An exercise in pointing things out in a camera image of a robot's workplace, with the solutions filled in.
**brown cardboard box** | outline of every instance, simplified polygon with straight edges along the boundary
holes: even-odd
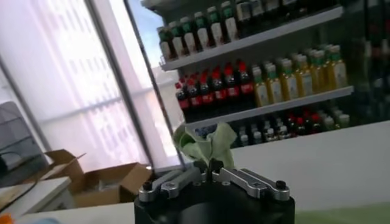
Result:
[[[45,155],[50,157],[50,159],[53,160],[53,163],[47,168],[36,173],[34,176],[23,181],[23,183],[33,182],[36,179],[49,180],[59,177],[69,177],[72,182],[75,181],[75,184],[71,184],[69,187],[69,190],[74,192],[78,188],[77,184],[80,184],[80,178],[84,175],[78,159],[83,157],[85,154],[76,157],[67,150],[60,149],[46,152]]]
[[[88,172],[83,178],[72,182],[74,187],[78,187],[74,201],[78,208],[134,201],[139,188],[151,174],[146,166],[139,163]],[[96,189],[99,182],[115,184],[99,191]]]

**green cloth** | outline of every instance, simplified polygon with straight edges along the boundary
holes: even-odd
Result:
[[[237,138],[236,133],[226,123],[219,123],[215,132],[207,135],[206,139],[181,125],[173,135],[175,147],[189,159],[209,161],[214,158],[224,163],[226,168],[234,168],[231,144]]]
[[[327,211],[298,212],[296,224],[388,224],[390,203]]]

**white shelf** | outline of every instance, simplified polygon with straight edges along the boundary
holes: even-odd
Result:
[[[343,96],[349,96],[353,93],[353,87],[348,86],[345,88],[341,89],[336,89],[333,91],[329,91],[326,93],[320,93],[308,97],[303,97],[303,98],[298,98],[282,103],[276,103],[272,105],[268,105],[265,107],[259,107],[251,110],[246,110],[246,111],[241,111],[233,114],[228,114],[220,117],[214,117],[211,119],[206,119],[203,121],[197,121],[193,123],[186,124],[186,126],[190,129],[195,129],[195,128],[202,128],[202,127],[207,127],[210,125],[218,124],[219,122],[231,122],[231,121],[237,121],[241,119],[245,119],[248,117],[255,117],[263,114],[269,114],[281,110],[287,110],[290,108],[294,107],[300,107],[312,103],[318,103],[330,99],[335,99]]]
[[[256,35],[249,36],[247,38],[234,41],[219,47],[215,47],[198,54],[189,55],[185,58],[181,58],[174,61],[169,61],[163,64],[161,67],[164,71],[169,71],[173,69],[178,69],[186,65],[190,65],[193,63],[197,63],[209,58],[216,57],[218,55],[226,54],[231,51],[235,51],[238,49],[242,49],[245,47],[252,46],[254,44],[264,42],[266,40],[271,40],[273,38],[281,37],[289,33],[296,32],[298,30],[306,29],[311,26],[315,26],[318,24],[325,23],[327,21],[331,21],[333,19],[341,17],[344,10],[342,7],[337,7],[326,12],[318,13],[313,16],[309,16],[306,18],[298,19],[297,21],[293,21],[291,23],[282,25],[275,29],[267,30],[262,33],[258,33]]]

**white countertop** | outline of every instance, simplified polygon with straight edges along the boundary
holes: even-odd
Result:
[[[68,177],[38,182],[30,192],[14,202],[14,204],[4,210],[1,214],[9,213],[15,219],[24,214],[36,212],[37,209],[41,209],[55,196],[64,191],[70,183],[71,180]],[[31,185],[32,184],[24,184],[20,193],[23,193]],[[1,188],[0,194],[10,188],[11,187]]]
[[[29,224],[44,218],[53,218],[61,224],[134,224],[134,204],[97,206],[54,212],[28,214],[16,220],[16,224]]]

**red label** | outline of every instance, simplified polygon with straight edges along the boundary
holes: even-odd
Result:
[[[239,89],[237,86],[235,86],[235,87],[227,88],[227,92],[228,92],[229,96],[235,97],[235,96],[238,96]]]
[[[202,96],[203,103],[212,103],[214,101],[214,96],[212,93]]]
[[[190,103],[188,102],[188,99],[179,100],[179,105],[181,109],[187,109],[190,106]]]
[[[252,93],[254,90],[254,85],[252,82],[248,83],[248,84],[244,84],[244,85],[241,85],[241,91],[243,93]]]
[[[201,96],[192,97],[191,98],[191,104],[194,107],[199,106],[200,104],[202,104],[202,97]]]
[[[226,94],[226,89],[215,91],[215,98],[217,98],[218,100],[223,100],[226,98]]]

